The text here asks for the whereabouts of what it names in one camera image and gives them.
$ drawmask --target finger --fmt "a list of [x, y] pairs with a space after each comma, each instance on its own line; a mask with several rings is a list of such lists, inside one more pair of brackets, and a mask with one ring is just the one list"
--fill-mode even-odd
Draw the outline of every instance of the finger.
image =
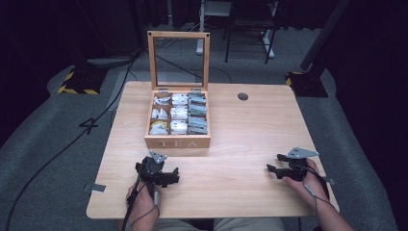
[[288, 184], [289, 187], [291, 187], [294, 190], [299, 189], [299, 182], [293, 180], [291, 177], [284, 176], [282, 178], [282, 181], [285, 182], [286, 184]]
[[132, 194], [132, 190], [133, 190], [134, 186], [130, 187], [127, 194], [126, 194], [126, 198], [129, 197]]
[[315, 172], [319, 173], [318, 166], [316, 165], [316, 163], [315, 163], [314, 161], [312, 161], [312, 160], [310, 160], [310, 159], [307, 159], [307, 165], [308, 165], [309, 167], [311, 167], [312, 169], [314, 169]]

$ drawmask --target grey carpet floor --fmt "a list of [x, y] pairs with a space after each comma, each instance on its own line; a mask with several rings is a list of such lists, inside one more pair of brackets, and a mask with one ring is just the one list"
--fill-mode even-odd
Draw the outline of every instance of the grey carpet floor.
[[[319, 30], [279, 31], [273, 47], [276, 57], [268, 64], [263, 62], [262, 50], [248, 52], [239, 48], [231, 51], [226, 64], [223, 32], [211, 33], [210, 82], [284, 85], [285, 73], [299, 70]], [[160, 54], [185, 68], [195, 68], [189, 66], [189, 57], [177, 55], [186, 46], [193, 48], [177, 41]], [[99, 117], [115, 98], [126, 73], [126, 66], [110, 69], [99, 95], [57, 93], [70, 69], [68, 66], [50, 80], [50, 98], [27, 117], [0, 150], [1, 228], [6, 226], [10, 209], [26, 182], [84, 131], [80, 123]], [[171, 66], [164, 69], [176, 71]], [[131, 71], [128, 80], [149, 81], [148, 56], [141, 54]], [[356, 230], [397, 230], [386, 191], [335, 97], [333, 78], [325, 71], [321, 80], [328, 98], [296, 100], [325, 170], [337, 182], [333, 191], [341, 213]], [[98, 127], [79, 138], [34, 179], [16, 204], [10, 230], [115, 230], [113, 220], [87, 217], [89, 194], [83, 191], [96, 177], [115, 119], [114, 107], [100, 117]], [[297, 218], [283, 221], [287, 230], [298, 230]], [[316, 218], [301, 221], [302, 230], [313, 230], [318, 225]]]

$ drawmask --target person's leg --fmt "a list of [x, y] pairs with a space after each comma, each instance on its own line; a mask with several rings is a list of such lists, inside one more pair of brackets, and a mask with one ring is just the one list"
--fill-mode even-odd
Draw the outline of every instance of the person's leg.
[[[200, 231], [191, 224], [180, 219], [158, 218], [154, 224], [154, 231]], [[132, 231], [129, 223], [126, 225], [126, 231]]]
[[280, 218], [216, 218], [214, 231], [284, 231]]

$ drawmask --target wooden table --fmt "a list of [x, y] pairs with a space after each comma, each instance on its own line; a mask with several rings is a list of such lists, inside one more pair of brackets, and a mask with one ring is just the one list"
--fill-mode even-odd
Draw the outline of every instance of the wooden table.
[[[248, 94], [246, 101], [238, 98]], [[87, 209], [90, 218], [123, 218], [125, 195], [137, 178], [135, 163], [149, 156], [144, 142], [151, 96], [147, 82], [126, 84]], [[160, 188], [161, 218], [313, 216], [267, 164], [285, 167], [276, 154], [294, 146], [315, 150], [287, 86], [209, 84], [211, 147], [160, 148], [163, 172], [179, 167], [180, 181]], [[319, 157], [311, 158], [324, 170]], [[331, 202], [338, 208], [331, 192]]]

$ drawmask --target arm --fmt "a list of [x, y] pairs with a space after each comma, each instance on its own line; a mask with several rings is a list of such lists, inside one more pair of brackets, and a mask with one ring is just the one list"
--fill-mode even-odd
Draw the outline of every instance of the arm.
[[[153, 230], [154, 223], [159, 216], [159, 207], [153, 202], [147, 186], [139, 182], [138, 196], [133, 205], [132, 213], [129, 217], [129, 223], [132, 224], [132, 230]], [[129, 189], [128, 195], [132, 192], [133, 187]]]
[[[308, 160], [308, 165], [319, 172], [315, 162]], [[339, 212], [330, 204], [323, 187], [315, 175], [308, 172], [303, 182], [294, 181], [290, 177], [283, 177], [282, 180], [295, 190], [311, 208], [316, 210], [320, 226], [323, 230], [353, 230], [347, 221], [345, 221]], [[312, 192], [309, 192], [305, 185], [308, 186]]]

